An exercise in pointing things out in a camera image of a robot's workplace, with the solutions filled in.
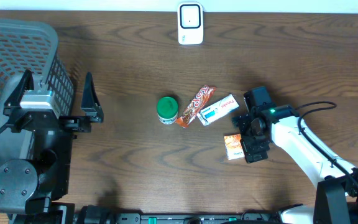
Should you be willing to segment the green lid jar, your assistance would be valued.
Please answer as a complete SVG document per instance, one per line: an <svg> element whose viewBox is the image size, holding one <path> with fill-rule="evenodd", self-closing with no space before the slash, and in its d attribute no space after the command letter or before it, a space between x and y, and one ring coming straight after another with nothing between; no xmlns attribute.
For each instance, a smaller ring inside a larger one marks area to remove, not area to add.
<svg viewBox="0 0 358 224"><path fill-rule="evenodd" d="M170 97L164 96L157 102L157 116L163 124L173 124L178 116L178 103Z"/></svg>

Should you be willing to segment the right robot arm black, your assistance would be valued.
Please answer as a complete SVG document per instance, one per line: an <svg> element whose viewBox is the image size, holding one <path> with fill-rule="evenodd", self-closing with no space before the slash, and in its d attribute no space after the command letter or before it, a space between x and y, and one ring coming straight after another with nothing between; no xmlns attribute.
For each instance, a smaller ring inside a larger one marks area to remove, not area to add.
<svg viewBox="0 0 358 224"><path fill-rule="evenodd" d="M291 205L274 213L254 212L245 222L358 223L358 168L332 151L291 105L277 106L266 87L244 93L247 114L234 118L247 163L268 158L269 145L283 149L316 187L313 207Z"/></svg>

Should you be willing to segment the orange tissue pack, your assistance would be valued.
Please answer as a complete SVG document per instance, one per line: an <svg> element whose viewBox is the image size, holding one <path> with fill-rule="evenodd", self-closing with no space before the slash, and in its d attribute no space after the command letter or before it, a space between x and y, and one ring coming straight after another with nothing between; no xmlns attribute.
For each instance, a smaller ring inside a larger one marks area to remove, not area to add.
<svg viewBox="0 0 358 224"><path fill-rule="evenodd" d="M233 134L224 136L227 158L229 160L244 158L244 151L241 146L241 135Z"/></svg>

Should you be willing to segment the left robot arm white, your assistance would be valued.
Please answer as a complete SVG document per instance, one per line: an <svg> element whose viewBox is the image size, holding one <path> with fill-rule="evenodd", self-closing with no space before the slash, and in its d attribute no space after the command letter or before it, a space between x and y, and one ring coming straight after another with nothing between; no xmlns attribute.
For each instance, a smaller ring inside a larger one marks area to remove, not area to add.
<svg viewBox="0 0 358 224"><path fill-rule="evenodd" d="M8 121L0 128L34 135L31 159L11 159L0 167L0 213L9 223L73 223L75 206L60 203L68 192L72 142L76 133L88 133L104 114L87 73L81 109L83 116L63 115L54 91L36 91L26 70L4 103Z"/></svg>

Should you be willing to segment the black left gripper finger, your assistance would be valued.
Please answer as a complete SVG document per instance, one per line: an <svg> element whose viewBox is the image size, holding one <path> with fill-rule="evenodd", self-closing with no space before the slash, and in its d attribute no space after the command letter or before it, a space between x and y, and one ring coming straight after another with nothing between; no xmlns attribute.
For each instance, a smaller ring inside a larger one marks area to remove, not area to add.
<svg viewBox="0 0 358 224"><path fill-rule="evenodd" d="M91 72L86 74L81 109L85 112L85 116L88 117L92 123L102 123L104 121L103 109L94 88L94 81Z"/></svg>
<svg viewBox="0 0 358 224"><path fill-rule="evenodd" d="M20 102L26 90L34 90L32 72L28 69L25 70L21 80L5 101L3 115L10 116L14 110L21 107Z"/></svg>

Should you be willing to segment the white Panadol box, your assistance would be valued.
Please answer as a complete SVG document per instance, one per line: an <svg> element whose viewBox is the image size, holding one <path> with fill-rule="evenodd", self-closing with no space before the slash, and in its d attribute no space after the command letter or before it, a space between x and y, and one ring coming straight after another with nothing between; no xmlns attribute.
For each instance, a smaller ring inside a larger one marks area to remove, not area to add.
<svg viewBox="0 0 358 224"><path fill-rule="evenodd" d="M214 104L202 109L197 117L201 121L203 126L208 126L216 120L224 117L230 112L238 109L239 104L234 99L232 94L229 94L220 101L215 102Z"/></svg>

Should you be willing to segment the red snack wrapper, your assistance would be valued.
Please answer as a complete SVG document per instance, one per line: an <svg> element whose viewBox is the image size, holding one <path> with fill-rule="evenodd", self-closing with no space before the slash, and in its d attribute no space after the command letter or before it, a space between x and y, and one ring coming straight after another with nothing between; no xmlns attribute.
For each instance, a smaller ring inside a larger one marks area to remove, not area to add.
<svg viewBox="0 0 358 224"><path fill-rule="evenodd" d="M176 124L179 124L183 128L187 128L195 119L196 115L204 108L215 91L215 86L204 85L201 87L190 104L186 107L183 114L176 119Z"/></svg>

